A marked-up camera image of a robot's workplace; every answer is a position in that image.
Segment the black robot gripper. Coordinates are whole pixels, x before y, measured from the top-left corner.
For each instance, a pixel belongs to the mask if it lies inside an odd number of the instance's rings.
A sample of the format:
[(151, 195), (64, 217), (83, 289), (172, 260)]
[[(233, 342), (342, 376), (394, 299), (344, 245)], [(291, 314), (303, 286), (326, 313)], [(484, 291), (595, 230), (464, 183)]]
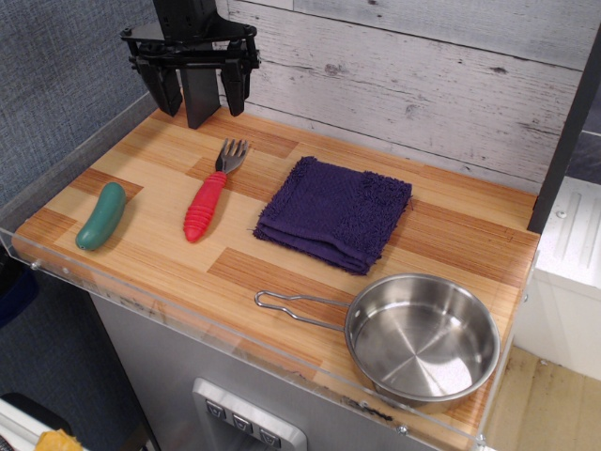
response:
[(259, 67), (256, 28), (222, 17), (214, 1), (156, 1), (154, 8), (155, 23), (125, 28), (120, 37), (159, 109), (173, 117), (182, 103), (175, 70), (221, 69), (230, 114), (242, 114)]

